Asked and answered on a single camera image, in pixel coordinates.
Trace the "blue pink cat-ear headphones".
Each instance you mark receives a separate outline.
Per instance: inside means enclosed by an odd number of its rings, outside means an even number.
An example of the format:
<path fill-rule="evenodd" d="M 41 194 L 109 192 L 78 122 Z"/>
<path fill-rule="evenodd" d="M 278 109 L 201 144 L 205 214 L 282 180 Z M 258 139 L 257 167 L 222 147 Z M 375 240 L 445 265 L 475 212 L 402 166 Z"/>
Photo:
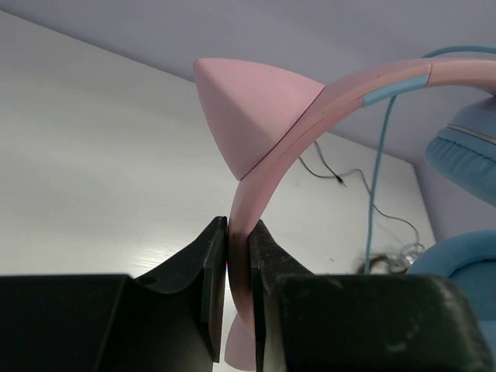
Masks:
<path fill-rule="evenodd" d="M 239 182 L 229 217 L 228 269 L 237 309 L 226 362 L 256 368 L 248 235 L 288 169 L 326 130 L 365 106 L 424 87 L 460 85 L 493 92 L 495 63 L 430 57 L 374 67 L 323 85 L 242 60 L 195 62 L 205 118 Z"/>

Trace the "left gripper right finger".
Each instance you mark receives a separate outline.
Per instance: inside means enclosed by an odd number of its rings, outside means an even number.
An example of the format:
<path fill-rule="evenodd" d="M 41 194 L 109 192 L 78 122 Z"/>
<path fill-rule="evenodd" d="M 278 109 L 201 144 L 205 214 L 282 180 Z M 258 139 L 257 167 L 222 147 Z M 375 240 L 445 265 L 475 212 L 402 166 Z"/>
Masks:
<path fill-rule="evenodd" d="M 313 274 L 249 237 L 258 371 L 492 371 L 494 232 L 437 243 L 407 274 Z"/>

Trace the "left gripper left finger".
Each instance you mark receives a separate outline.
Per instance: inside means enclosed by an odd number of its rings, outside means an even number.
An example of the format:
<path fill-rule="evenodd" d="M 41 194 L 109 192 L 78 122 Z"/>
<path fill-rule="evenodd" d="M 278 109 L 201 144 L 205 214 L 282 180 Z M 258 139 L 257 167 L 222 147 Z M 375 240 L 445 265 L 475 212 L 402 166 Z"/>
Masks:
<path fill-rule="evenodd" d="M 219 362 L 227 220 L 126 274 L 4 276 L 3 371 L 210 371 Z"/>

